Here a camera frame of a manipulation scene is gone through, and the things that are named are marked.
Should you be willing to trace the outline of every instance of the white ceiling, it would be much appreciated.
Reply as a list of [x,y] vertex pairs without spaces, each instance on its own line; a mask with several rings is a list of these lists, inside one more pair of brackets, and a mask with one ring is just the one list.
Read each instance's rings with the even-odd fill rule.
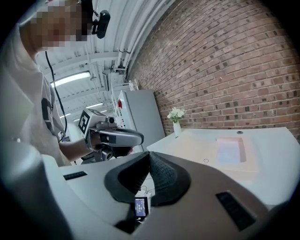
[[[149,5],[149,0],[93,0],[93,7],[98,13],[102,10],[108,10],[111,15],[105,38],[98,39],[96,35],[92,35],[88,36],[88,41],[85,43],[74,43],[74,45],[58,47],[48,51],[49,61],[53,67],[56,80],[83,71],[90,71],[91,76],[93,77],[92,79],[84,78],[57,87],[65,113],[71,113],[71,115],[67,116],[68,121],[78,119],[82,109],[90,105],[104,103],[103,106],[96,109],[100,111],[108,110],[108,112],[112,110],[110,101],[111,93],[105,90],[105,77],[102,75],[102,72],[106,70],[108,81],[112,80],[113,83],[123,82],[124,71],[117,71],[114,73],[114,70],[112,70],[113,74],[109,74],[108,72],[114,68],[127,22],[138,1],[143,1],[143,4],[130,28],[128,39],[125,43],[126,49],[130,37],[135,30],[135,26]],[[161,1],[170,5],[170,0],[157,0],[152,12]],[[158,11],[157,17],[153,18],[153,22],[149,24],[149,29],[145,31],[145,36],[141,38],[137,49],[142,46],[151,28],[159,17],[167,10],[169,5],[165,4],[164,7]],[[89,55],[90,64],[88,64],[86,50]],[[44,73],[46,79],[49,82],[52,82],[51,72],[44,52],[41,52],[37,56],[37,63],[40,65],[40,69]],[[58,100],[56,103],[59,114],[62,115]]]

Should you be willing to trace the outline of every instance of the red sticker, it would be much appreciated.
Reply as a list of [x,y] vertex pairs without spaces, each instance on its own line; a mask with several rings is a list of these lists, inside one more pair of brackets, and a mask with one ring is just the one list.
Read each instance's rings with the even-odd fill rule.
[[121,100],[120,100],[120,99],[118,100],[118,107],[119,107],[119,108],[122,108],[122,103],[121,103]]

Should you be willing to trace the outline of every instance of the ceiling light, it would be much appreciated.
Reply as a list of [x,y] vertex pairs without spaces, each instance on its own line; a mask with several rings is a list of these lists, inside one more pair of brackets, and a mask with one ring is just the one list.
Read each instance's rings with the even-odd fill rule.
[[103,103],[99,103],[99,104],[95,104],[95,105],[92,105],[92,106],[88,106],[88,107],[86,107],[86,108],[97,107],[97,106],[100,106],[100,105],[103,105]]
[[56,80],[55,81],[55,86],[58,87],[62,84],[69,83],[71,81],[75,81],[75,80],[86,78],[86,77],[90,77],[89,72],[75,74],[75,75],[72,75],[72,76],[69,76],[69,77],[65,77],[65,78]]
[[[71,115],[70,113],[66,114],[65,116],[67,117],[68,115]],[[65,116],[61,116],[60,118],[64,118]]]

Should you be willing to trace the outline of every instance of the pipe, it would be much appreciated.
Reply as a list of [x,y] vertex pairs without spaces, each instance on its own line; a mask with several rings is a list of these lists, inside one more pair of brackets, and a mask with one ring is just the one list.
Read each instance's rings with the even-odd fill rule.
[[158,2],[159,0],[151,0],[150,4],[147,6],[147,9],[143,12],[143,15],[141,17],[141,19],[139,19],[139,23],[138,25],[135,27],[135,31],[131,37],[131,40],[130,40],[130,43],[129,43],[129,46],[127,48],[127,52],[126,52],[126,57],[125,57],[125,60],[123,62],[123,66],[126,66],[126,63],[128,62],[128,58],[131,54],[131,50],[132,50],[132,47],[136,41],[136,38],[138,36],[138,34],[140,33],[141,29],[142,29],[142,26],[144,25],[147,17],[149,16],[149,14],[151,13],[151,11],[153,10],[155,4]]
[[[117,9],[116,9],[116,16],[111,19],[111,23],[110,24],[112,26],[116,26],[115,30],[113,31],[113,35],[112,35],[112,39],[111,39],[111,41],[113,43],[116,43],[117,35],[118,35],[118,32],[119,32],[118,30],[120,28],[120,25],[122,24],[122,19],[123,19],[123,18],[120,18],[120,16],[122,16],[122,14],[124,14],[123,12],[124,12],[124,9],[128,5],[128,1],[129,0],[122,0],[121,3],[118,4]],[[117,58],[115,59],[114,65],[113,65],[114,66],[114,69],[113,69],[114,72],[117,71],[116,68],[118,66],[116,66],[116,65],[117,65]]]
[[126,40],[127,40],[127,37],[128,37],[128,34],[129,34],[129,31],[132,27],[132,24],[133,24],[133,21],[135,20],[135,17],[137,15],[137,13],[139,12],[142,4],[144,3],[145,0],[138,0],[136,5],[135,5],[135,8],[133,9],[131,15],[130,15],[130,18],[127,22],[127,25],[126,25],[126,28],[125,28],[125,32],[123,34],[123,38],[122,38],[122,41],[121,41],[121,45],[120,45],[120,48],[119,48],[119,56],[118,56],[118,60],[117,60],[117,65],[115,66],[116,68],[118,66],[120,66],[120,63],[121,63],[121,59],[122,59],[122,55],[123,55],[123,52],[125,51],[124,50],[124,47],[125,47],[125,43],[126,43]]
[[153,11],[153,13],[151,14],[151,16],[148,18],[147,22],[144,24],[144,27],[143,27],[142,31],[140,32],[137,40],[135,41],[135,44],[134,44],[134,46],[133,46],[133,48],[131,50],[131,53],[130,53],[129,57],[127,58],[127,61],[124,62],[125,69],[128,67],[129,61],[130,61],[130,59],[131,59],[131,57],[132,57],[132,55],[134,53],[134,50],[135,50],[137,44],[139,43],[139,41],[141,40],[141,38],[142,38],[145,30],[147,29],[148,25],[150,24],[150,22],[153,20],[153,18],[156,16],[157,12],[161,9],[161,7],[165,4],[166,1],[168,1],[168,0],[162,0],[160,2],[160,4],[158,5],[158,7]]
[[[89,52],[88,52],[88,44],[85,45],[85,51],[86,51],[86,55],[87,55],[87,57],[88,57],[88,63],[89,63],[90,74],[92,73],[91,76],[93,77],[94,74],[93,74],[93,72],[92,72],[92,70],[91,70],[91,67],[90,67],[90,56],[89,56]],[[101,94],[100,94],[99,88],[97,87],[97,85],[96,85],[94,79],[93,79],[92,81],[94,82],[95,88],[97,89],[97,92],[98,92],[98,94],[99,94],[99,98],[101,98]]]

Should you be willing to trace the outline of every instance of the ceiling beam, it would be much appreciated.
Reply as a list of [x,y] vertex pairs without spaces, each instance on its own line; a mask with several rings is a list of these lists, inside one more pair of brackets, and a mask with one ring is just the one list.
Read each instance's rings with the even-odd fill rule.
[[[119,52],[98,52],[98,53],[93,53],[93,54],[89,54],[90,57],[90,62],[94,63],[97,61],[101,61],[101,60],[116,60],[117,57],[119,55]],[[88,58],[86,55],[84,56],[80,56],[80,57],[76,57],[76,58],[71,58],[69,60],[57,63],[55,65],[52,66],[53,71],[61,71],[65,68],[70,68],[73,66],[79,66],[80,64],[84,64],[88,62]],[[50,68],[46,68],[44,70],[42,70],[42,72],[44,73],[44,75],[50,74]]]
[[[98,88],[98,89],[99,89],[99,92],[105,91],[105,88]],[[98,93],[97,89],[92,89],[92,90],[87,90],[87,91],[84,91],[84,92],[79,92],[77,94],[62,98],[61,102],[65,103],[65,102],[68,102],[68,101],[75,100],[77,98],[87,97],[87,96],[90,96],[90,95],[93,95],[93,94],[96,94],[96,93]]]
[[[81,109],[75,109],[75,110],[66,112],[66,114],[68,114],[68,113],[71,114],[71,115],[67,116],[67,119],[68,119],[68,118],[72,118],[73,116],[76,116],[76,115],[78,115],[78,114],[81,114],[81,113],[83,112],[83,109],[84,109],[84,107],[82,107]],[[104,111],[104,110],[110,111],[110,110],[113,109],[113,105],[107,106],[107,107],[104,107],[104,106],[102,105],[102,106],[94,107],[94,108],[92,108],[92,109],[96,109],[96,110],[98,110],[99,112],[100,112],[100,111]],[[62,112],[61,112],[60,109],[59,109],[58,112],[59,112],[59,115],[62,116]]]

